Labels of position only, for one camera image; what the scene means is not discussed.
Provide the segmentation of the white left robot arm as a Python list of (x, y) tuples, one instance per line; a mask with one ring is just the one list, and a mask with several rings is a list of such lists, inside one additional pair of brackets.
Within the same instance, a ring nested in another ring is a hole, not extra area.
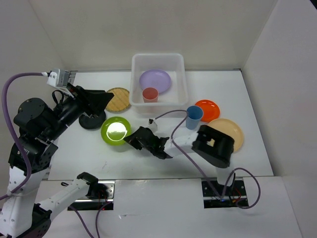
[(71, 95), (51, 109), (42, 99), (24, 101), (11, 120), (19, 127), (9, 157), (9, 185), (0, 213), (0, 233), (8, 238), (41, 238), (53, 219), (75, 200), (107, 198), (107, 188), (83, 172), (62, 191), (36, 203), (40, 183), (57, 151), (54, 141), (80, 116), (98, 117), (112, 93), (69, 85)]

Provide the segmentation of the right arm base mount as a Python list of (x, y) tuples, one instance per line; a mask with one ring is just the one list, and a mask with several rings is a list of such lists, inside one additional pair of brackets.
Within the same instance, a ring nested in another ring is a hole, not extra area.
[(246, 189), (242, 179), (236, 180), (231, 187), (227, 187), (223, 198), (216, 196), (206, 180), (202, 180), (202, 193), (205, 209), (237, 207), (237, 202), (242, 207), (248, 207)]

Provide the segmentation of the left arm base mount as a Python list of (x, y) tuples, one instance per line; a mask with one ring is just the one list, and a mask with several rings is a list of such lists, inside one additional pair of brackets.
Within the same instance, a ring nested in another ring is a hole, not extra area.
[(108, 202), (109, 205), (102, 210), (113, 210), (115, 181), (100, 180), (98, 189), (97, 192), (93, 192), (88, 197), (84, 196), (75, 200), (71, 206), (78, 211), (98, 211)]

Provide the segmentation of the green plastic plate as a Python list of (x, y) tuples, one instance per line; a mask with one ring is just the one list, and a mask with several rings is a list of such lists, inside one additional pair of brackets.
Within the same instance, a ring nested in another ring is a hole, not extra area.
[(124, 138), (131, 135), (131, 125), (123, 117), (108, 118), (101, 127), (101, 137), (103, 141), (112, 146), (125, 144)]

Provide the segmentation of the pink plastic cup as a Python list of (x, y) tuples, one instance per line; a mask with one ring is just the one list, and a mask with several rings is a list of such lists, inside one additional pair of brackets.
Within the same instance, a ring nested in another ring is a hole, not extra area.
[(156, 103), (158, 101), (159, 92), (156, 88), (148, 87), (142, 92), (144, 103)]

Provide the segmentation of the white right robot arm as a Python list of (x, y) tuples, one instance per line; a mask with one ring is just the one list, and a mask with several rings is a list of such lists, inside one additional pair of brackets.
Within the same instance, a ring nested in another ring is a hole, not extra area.
[(202, 125), (197, 132), (176, 137), (158, 137), (147, 127), (139, 127), (124, 141), (137, 150), (146, 149), (159, 159), (196, 153), (216, 168), (217, 189), (228, 195), (234, 189), (234, 174), (230, 158), (234, 139), (212, 127)]

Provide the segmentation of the purple plastic plate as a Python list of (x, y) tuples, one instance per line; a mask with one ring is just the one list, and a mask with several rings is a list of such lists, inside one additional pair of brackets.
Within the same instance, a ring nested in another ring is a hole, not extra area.
[(150, 69), (142, 73), (139, 78), (139, 84), (142, 89), (153, 87), (158, 93), (164, 93), (171, 86), (171, 77), (161, 69)]

